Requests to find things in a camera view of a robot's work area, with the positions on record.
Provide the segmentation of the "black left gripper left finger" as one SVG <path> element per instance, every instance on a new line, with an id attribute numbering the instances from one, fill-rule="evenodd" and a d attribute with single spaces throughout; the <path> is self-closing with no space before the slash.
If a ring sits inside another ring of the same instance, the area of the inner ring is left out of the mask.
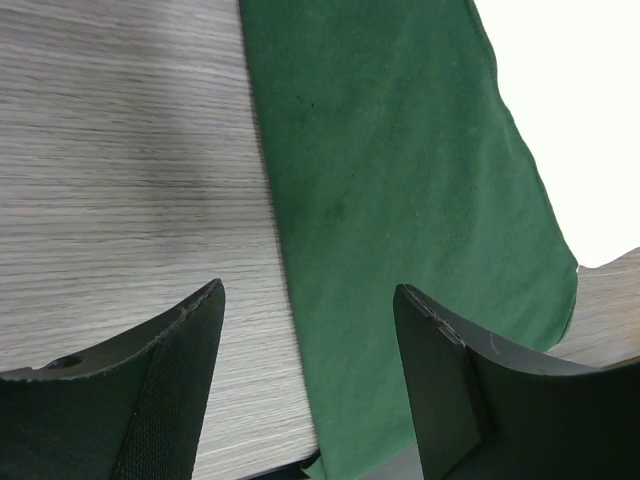
<path id="1" fill-rule="evenodd" d="M 2 478 L 191 478 L 224 310 L 215 279 L 104 342 L 2 372 Z"/>

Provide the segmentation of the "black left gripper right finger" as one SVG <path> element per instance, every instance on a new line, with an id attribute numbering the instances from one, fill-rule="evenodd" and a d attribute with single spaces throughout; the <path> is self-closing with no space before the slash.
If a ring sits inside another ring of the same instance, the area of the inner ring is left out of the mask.
<path id="1" fill-rule="evenodd" d="M 639 363 L 593 368 L 514 343 L 413 286 L 393 299 L 427 479 L 635 479 Z"/>

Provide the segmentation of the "white and green raglan t-shirt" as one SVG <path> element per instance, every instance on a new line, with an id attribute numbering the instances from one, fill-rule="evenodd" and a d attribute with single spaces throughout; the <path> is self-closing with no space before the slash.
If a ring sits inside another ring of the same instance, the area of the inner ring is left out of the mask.
<path id="1" fill-rule="evenodd" d="M 244 1 L 317 452 L 417 445 L 393 299 L 549 355 L 581 268 L 639 245 L 635 1 Z"/>

